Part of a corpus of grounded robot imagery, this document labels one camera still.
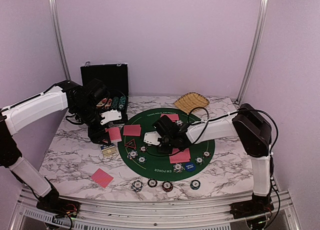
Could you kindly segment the placed fifty chip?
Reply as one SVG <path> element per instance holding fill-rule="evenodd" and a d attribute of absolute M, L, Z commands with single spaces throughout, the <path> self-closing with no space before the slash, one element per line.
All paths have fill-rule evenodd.
<path fill-rule="evenodd" d="M 138 162 L 140 164 L 144 164 L 147 161 L 147 158 L 145 156 L 138 157 Z"/>
<path fill-rule="evenodd" d="M 202 157 L 196 157 L 195 158 L 195 162 L 198 164 L 198 165 L 202 165 L 204 163 L 204 158 Z"/>

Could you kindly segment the blue ten chip stack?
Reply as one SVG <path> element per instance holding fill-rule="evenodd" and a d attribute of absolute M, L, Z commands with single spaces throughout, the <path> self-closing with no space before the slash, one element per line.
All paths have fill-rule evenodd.
<path fill-rule="evenodd" d="M 140 192 L 143 188 L 143 183 L 139 180 L 137 181 L 134 181 L 131 185 L 131 189 L 134 191 L 134 192 Z"/>

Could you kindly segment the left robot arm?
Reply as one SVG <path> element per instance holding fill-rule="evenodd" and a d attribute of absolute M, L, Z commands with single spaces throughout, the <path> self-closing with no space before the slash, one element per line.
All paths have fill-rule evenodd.
<path fill-rule="evenodd" d="M 58 213 L 66 204 L 56 188 L 43 177 L 18 149 L 13 135 L 25 126 L 52 113 L 67 109 L 88 127 L 88 137 L 99 144 L 107 137 L 97 104 L 109 96 L 107 87 L 94 79 L 85 86 L 65 80 L 48 90 L 0 111 L 0 164 L 38 194 L 38 202 Z"/>

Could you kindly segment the blue small blind button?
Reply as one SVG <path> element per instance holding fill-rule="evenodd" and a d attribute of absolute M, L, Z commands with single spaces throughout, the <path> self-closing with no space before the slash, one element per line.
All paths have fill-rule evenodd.
<path fill-rule="evenodd" d="M 184 169 L 188 172 L 193 172 L 196 170 L 196 165 L 192 162 L 185 163 Z"/>

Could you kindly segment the placed ten chips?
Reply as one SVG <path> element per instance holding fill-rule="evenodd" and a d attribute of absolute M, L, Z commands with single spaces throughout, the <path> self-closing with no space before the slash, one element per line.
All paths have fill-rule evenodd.
<path fill-rule="evenodd" d="M 184 170 L 182 163 L 176 163 L 173 165 L 173 171 L 175 173 L 181 173 Z"/>
<path fill-rule="evenodd" d="M 132 150 L 127 154 L 127 158 L 130 160 L 135 159 L 137 156 L 138 156 L 138 152 L 136 150 Z"/>
<path fill-rule="evenodd" d="M 182 120 L 177 120 L 175 123 L 176 123 L 178 126 L 182 126 L 182 125 L 183 125 L 183 121 L 182 121 Z"/>

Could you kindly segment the green fifty chip stack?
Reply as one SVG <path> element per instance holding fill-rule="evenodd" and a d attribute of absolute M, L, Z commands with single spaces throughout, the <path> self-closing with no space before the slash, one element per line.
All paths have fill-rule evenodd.
<path fill-rule="evenodd" d="M 191 183 L 190 183 L 190 188 L 192 190 L 198 190 L 201 186 L 201 183 L 199 180 L 192 180 Z"/>

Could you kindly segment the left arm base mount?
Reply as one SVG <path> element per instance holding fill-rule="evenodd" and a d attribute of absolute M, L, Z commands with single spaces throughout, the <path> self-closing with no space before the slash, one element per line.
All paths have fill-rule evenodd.
<path fill-rule="evenodd" d="M 58 199 L 55 202 L 38 201 L 36 207 L 40 210 L 54 213 L 58 217 L 76 217 L 80 209 L 80 203 L 66 199 Z"/>

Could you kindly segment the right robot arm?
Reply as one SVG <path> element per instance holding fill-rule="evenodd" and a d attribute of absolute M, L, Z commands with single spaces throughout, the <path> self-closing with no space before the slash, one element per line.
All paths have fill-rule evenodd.
<path fill-rule="evenodd" d="M 258 214 L 267 206 L 272 176 L 272 127 L 264 112 L 243 104 L 239 110 L 205 121 L 186 121 L 181 125 L 168 116 L 153 123 L 155 131 L 146 133 L 143 141 L 160 148 L 184 150 L 192 145 L 226 137 L 237 137 L 253 170 L 253 195 L 247 209 Z"/>

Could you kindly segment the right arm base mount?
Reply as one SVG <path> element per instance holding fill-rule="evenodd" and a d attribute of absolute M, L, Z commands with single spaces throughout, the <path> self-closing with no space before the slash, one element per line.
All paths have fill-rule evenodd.
<path fill-rule="evenodd" d="M 273 204 L 254 202 L 253 200 L 232 203 L 230 205 L 229 213 L 233 215 L 234 219 L 251 217 L 259 214 L 264 214 L 273 211 L 275 208 Z"/>

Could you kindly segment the dealt card seat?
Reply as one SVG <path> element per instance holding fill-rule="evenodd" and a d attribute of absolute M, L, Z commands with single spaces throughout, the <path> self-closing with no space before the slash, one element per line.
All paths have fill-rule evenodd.
<path fill-rule="evenodd" d="M 129 136 L 131 134 L 131 126 L 130 125 L 124 125 L 123 127 L 123 135 Z"/>

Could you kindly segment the hundred chip front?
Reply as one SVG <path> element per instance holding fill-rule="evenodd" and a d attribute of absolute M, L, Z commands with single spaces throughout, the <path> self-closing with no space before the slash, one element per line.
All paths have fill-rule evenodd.
<path fill-rule="evenodd" d="M 147 182 L 147 185 L 150 188 L 155 188 L 158 185 L 158 182 L 155 179 L 149 179 L 148 182 Z"/>

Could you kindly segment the red-backed playing card deck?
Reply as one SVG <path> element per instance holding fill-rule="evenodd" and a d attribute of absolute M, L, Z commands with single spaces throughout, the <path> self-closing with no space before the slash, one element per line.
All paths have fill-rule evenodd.
<path fill-rule="evenodd" d="M 108 128 L 107 132 L 111 143 L 117 143 L 122 141 L 122 136 L 119 127 Z"/>

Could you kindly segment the triangular all-in button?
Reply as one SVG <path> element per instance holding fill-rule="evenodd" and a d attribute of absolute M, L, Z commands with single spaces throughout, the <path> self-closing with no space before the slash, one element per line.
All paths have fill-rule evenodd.
<path fill-rule="evenodd" d="M 124 145 L 126 148 L 131 148 L 131 149 L 136 149 L 136 142 L 135 139 L 131 139 L 130 141 L 128 141 L 127 143 L 125 143 Z"/>

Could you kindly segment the discarded burn card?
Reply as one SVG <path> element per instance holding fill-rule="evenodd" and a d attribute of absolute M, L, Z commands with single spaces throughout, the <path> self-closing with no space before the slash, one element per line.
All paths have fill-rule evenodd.
<path fill-rule="evenodd" d="M 102 188 L 106 188 L 114 178 L 99 168 L 91 176 L 91 179 Z"/>

